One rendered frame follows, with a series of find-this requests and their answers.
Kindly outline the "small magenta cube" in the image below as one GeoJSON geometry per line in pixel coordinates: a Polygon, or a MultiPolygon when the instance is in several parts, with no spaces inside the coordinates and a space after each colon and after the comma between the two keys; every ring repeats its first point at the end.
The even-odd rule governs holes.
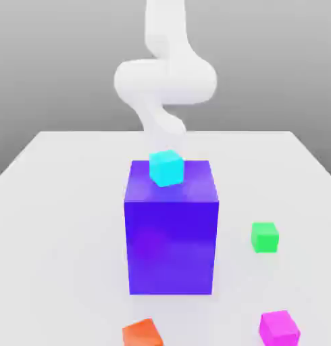
{"type": "Polygon", "coordinates": [[[287,310],[261,315],[259,335],[264,346],[298,346],[301,332],[287,310]]]}

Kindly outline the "small orange cube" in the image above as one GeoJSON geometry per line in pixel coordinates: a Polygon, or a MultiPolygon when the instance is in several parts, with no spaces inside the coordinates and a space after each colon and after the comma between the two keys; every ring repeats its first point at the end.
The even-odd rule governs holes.
{"type": "Polygon", "coordinates": [[[151,318],[124,327],[122,337],[124,346],[164,346],[151,318]]]}

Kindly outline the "small green cube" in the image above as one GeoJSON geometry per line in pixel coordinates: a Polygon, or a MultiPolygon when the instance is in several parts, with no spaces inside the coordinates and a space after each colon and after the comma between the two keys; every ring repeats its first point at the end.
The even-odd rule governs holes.
{"type": "Polygon", "coordinates": [[[251,229],[251,244],[256,253],[276,253],[279,232],[273,222],[254,222],[251,229]]]}

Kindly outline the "large purple box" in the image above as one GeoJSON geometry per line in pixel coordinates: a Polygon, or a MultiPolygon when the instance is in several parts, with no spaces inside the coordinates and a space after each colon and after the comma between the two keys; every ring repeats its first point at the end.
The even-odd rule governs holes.
{"type": "Polygon", "coordinates": [[[184,181],[159,187],[134,160],[124,198],[132,295],[209,295],[219,198],[208,161],[186,161],[184,181]]]}

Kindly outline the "small cyan cube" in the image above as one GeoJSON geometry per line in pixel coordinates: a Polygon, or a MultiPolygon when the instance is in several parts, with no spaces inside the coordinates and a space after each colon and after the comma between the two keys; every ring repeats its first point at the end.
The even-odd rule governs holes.
{"type": "Polygon", "coordinates": [[[184,160],[173,150],[151,153],[149,176],[159,187],[181,184],[184,180],[184,160]]]}

